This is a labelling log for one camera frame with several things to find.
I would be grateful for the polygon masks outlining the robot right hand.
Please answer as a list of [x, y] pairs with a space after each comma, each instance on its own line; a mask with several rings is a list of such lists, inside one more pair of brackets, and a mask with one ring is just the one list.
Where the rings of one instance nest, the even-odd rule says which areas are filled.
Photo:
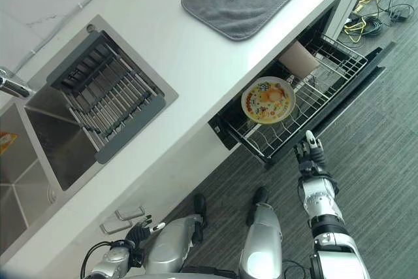
[[327, 173], [327, 160], [319, 138], [312, 131], [305, 132], [304, 141], [293, 147], [302, 176], [319, 176]]

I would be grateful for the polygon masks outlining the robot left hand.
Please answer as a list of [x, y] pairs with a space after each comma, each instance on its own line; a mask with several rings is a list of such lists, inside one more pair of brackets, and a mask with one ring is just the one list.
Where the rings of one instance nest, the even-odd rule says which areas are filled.
[[132, 226], [126, 234], [125, 240], [133, 248], [139, 248], [142, 241], [149, 239], [153, 233], [162, 230], [166, 226], [165, 222], [159, 222], [152, 226], [152, 222], [152, 215], [147, 215], [143, 221]]

